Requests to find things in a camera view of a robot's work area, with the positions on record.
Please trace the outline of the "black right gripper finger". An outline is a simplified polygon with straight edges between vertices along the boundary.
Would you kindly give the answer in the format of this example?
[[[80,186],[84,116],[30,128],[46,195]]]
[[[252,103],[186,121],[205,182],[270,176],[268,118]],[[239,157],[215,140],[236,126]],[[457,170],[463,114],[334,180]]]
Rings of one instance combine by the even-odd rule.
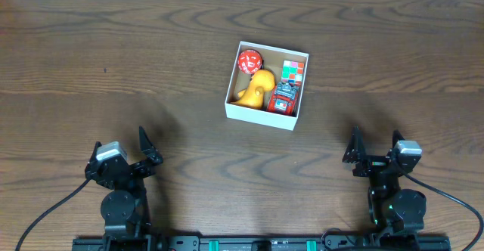
[[[343,163],[359,163],[366,156],[365,146],[362,140],[362,135],[358,126],[354,126],[352,129],[352,135],[345,153],[343,154]]]
[[[399,142],[404,141],[404,137],[401,134],[401,132],[396,129],[392,133],[392,148],[389,149],[386,158],[387,159],[392,159],[395,157],[398,157],[401,154],[401,150],[399,149]]]

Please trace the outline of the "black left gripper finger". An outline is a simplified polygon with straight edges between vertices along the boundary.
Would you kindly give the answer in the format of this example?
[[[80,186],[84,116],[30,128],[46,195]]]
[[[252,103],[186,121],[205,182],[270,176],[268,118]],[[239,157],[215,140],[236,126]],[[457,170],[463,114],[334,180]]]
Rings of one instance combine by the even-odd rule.
[[[163,156],[152,144],[142,126],[139,127],[139,141],[141,152],[147,157],[147,160],[152,164],[161,164],[163,162]]]
[[[92,151],[92,154],[90,156],[90,159],[89,159],[89,163],[96,163],[97,162],[97,159],[96,159],[96,156],[97,156],[97,151],[98,151],[98,148],[102,146],[102,143],[100,141],[97,141],[95,143],[95,146],[94,146],[94,149]]]

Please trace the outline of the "red toy robot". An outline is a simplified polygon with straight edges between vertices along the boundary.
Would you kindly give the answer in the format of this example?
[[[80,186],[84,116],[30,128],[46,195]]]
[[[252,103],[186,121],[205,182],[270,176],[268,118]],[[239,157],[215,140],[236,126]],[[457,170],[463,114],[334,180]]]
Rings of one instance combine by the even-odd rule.
[[[272,91],[267,111],[292,116],[299,97],[299,87],[289,82],[279,82]]]

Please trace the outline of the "multicoloured puzzle cube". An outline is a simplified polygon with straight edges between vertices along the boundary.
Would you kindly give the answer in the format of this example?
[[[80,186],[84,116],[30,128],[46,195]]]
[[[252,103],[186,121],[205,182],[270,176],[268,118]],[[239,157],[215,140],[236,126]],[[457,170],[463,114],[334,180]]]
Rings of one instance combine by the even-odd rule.
[[[305,72],[305,64],[291,60],[285,60],[282,66],[281,81],[295,86],[301,86]]]

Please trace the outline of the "white cardboard box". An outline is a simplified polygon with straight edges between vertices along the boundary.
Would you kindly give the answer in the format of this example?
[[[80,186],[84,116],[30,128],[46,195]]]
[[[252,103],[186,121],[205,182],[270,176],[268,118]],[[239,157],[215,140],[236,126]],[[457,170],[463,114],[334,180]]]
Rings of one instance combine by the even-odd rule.
[[[286,116],[279,113],[268,112],[267,106],[272,94],[272,91],[265,93],[264,104],[261,110],[251,109],[238,105],[231,104],[237,101],[239,97],[237,94],[246,89],[250,83],[252,75],[243,73],[237,66],[238,55],[245,50],[253,49],[258,51],[262,56],[263,68],[261,70],[269,70],[275,76],[275,86],[281,81],[281,72],[283,62],[291,60],[302,62],[305,64],[305,72],[303,76],[302,85],[299,87],[299,97],[292,116]],[[283,48],[271,47],[268,45],[260,45],[251,42],[241,41],[238,46],[237,55],[234,61],[234,66],[231,73],[231,79],[228,85],[227,94],[225,96],[225,112],[230,119],[239,119],[246,122],[252,122],[264,126],[271,126],[280,129],[293,130],[299,118],[299,108],[303,97],[303,89],[305,77],[307,72],[307,65],[309,62],[309,54],[291,51]]]

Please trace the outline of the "orange dinosaur toy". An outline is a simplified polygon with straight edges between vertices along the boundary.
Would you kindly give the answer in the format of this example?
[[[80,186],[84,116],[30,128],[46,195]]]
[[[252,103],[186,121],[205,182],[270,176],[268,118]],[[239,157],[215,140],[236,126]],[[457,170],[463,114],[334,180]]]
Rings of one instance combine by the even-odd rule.
[[[275,87],[275,76],[269,70],[258,70],[250,78],[248,87],[240,91],[237,101],[231,104],[261,110],[264,104],[265,93]]]

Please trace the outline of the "red number ball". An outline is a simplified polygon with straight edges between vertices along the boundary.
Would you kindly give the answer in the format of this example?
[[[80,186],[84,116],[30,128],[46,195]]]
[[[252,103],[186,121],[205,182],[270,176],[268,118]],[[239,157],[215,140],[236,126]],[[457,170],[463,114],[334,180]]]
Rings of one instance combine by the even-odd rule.
[[[263,68],[262,56],[253,49],[242,51],[238,55],[237,66],[243,73],[252,75]]]

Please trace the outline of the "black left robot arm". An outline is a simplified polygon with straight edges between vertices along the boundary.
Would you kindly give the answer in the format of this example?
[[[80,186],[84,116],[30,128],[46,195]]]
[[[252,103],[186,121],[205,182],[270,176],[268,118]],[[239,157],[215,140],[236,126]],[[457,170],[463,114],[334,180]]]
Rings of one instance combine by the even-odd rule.
[[[119,142],[97,142],[85,168],[87,180],[110,190],[101,202],[104,219],[102,250],[157,250],[158,236],[150,232],[151,221],[144,179],[155,174],[163,157],[139,128],[143,160],[128,163],[128,155]]]

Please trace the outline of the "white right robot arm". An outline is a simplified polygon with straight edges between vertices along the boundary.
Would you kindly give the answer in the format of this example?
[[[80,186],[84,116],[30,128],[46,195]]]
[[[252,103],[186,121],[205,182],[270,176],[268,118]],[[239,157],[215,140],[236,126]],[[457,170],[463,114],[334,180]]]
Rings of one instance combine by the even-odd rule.
[[[424,228],[427,199],[420,191],[401,188],[399,178],[412,172],[421,157],[420,145],[404,139],[397,130],[386,155],[370,155],[359,128],[353,128],[342,161],[355,166],[355,177],[369,179],[368,207],[375,224],[375,230],[359,241],[361,245],[396,248],[417,244],[416,233]]]

